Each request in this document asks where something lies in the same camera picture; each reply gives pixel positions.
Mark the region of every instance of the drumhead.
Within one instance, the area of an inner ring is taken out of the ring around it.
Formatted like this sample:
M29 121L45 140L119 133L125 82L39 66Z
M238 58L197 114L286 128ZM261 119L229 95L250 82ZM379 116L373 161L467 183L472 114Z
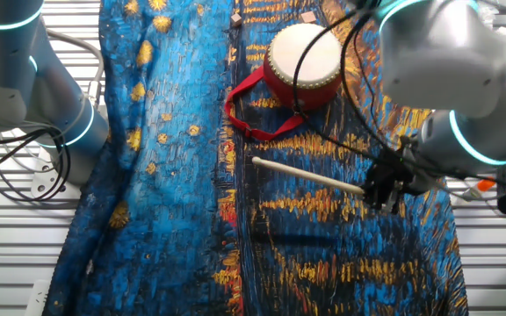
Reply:
M269 46L269 64L275 75L292 85L294 71L307 45L323 31L320 25L291 25L275 36ZM298 76L300 88L317 88L339 75L341 43L331 32L323 35L307 53Z

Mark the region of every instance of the drum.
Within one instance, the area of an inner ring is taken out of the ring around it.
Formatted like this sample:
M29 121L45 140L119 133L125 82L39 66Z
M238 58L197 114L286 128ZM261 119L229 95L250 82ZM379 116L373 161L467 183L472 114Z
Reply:
M293 106L293 78L307 45L324 28L313 24L291 25L272 40L264 57L264 80L280 103ZM331 32L323 35L307 53L298 76L298 97L303 110L330 101L341 84L341 43Z

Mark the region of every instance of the red drum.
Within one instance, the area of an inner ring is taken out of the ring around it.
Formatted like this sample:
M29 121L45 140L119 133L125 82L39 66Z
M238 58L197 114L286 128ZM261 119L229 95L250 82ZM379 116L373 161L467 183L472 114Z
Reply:
M323 27L297 24L280 31L264 56L264 80L272 94L287 107L293 106L293 78L307 45ZM341 85L341 43L331 32L323 35L307 53L298 75L298 99L304 110L330 101Z
M279 32L264 56L263 66L229 93L224 110L232 124L243 131L246 137L272 140L304 123L300 115L294 115L274 133L252 129L233 115L233 99L264 79L274 97L282 105L292 108L294 71L307 45L323 30L319 25L297 24ZM340 60L341 44L331 32L327 32L310 49L300 68L298 99L303 110L314 110L335 96L341 84Z

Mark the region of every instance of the starry night fabric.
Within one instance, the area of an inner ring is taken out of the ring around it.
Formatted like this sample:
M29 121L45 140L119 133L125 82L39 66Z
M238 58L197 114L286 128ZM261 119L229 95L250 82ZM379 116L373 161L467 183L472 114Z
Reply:
M111 134L56 266L44 315L466 315L449 199L405 197L398 215L251 164L256 155L361 184L370 161L299 128L244 139L222 106L262 64L272 37L313 11L328 25L344 0L103 0ZM239 14L242 25L230 27ZM334 31L343 41L352 22ZM345 57L358 106L392 141L428 115L378 94L375 25ZM235 115L274 131L292 115L263 83ZM310 117L377 154L341 93Z

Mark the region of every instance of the cable bundle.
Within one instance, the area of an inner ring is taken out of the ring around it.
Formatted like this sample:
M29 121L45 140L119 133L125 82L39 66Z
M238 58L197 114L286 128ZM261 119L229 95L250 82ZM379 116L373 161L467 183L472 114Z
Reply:
M54 181L54 184L52 185L52 187L48 191L46 191L45 193L40 195L39 197L29 197L26 194L24 194L23 192L21 192L20 190L18 190L17 188L15 188L11 184L11 182L7 179L4 172L0 169L1 179L5 182L5 184L7 184L7 186L13 192L15 192L17 195L20 196L20 197L13 197L12 195L8 194L0 187L0 193L3 196L5 196L6 198L13 200L13 201L17 201L17 202L47 202L50 199L52 199L53 197L55 197L60 192L61 187L68 181L69 171L71 168L71 166L70 166L71 157L69 154L68 147L65 146L64 139L62 137L62 133L57 128L43 128L43 129L39 129L39 130L30 132L30 133L27 133L27 134L20 136L20 137L8 139L8 140L0 139L0 145L4 145L4 146L7 146L7 144L12 143L12 142L21 141L21 140L23 141L20 145L18 145L13 150L9 151L7 154L5 154L0 159L0 165L3 162L7 161L9 158L14 159L13 155L15 153L17 153L20 149L26 147L28 144L32 143L33 141L37 140L40 136L42 136L44 134L50 135L50 137L54 141L56 150L58 151L58 162L55 167L55 168L57 168L58 178L56 179L56 181Z

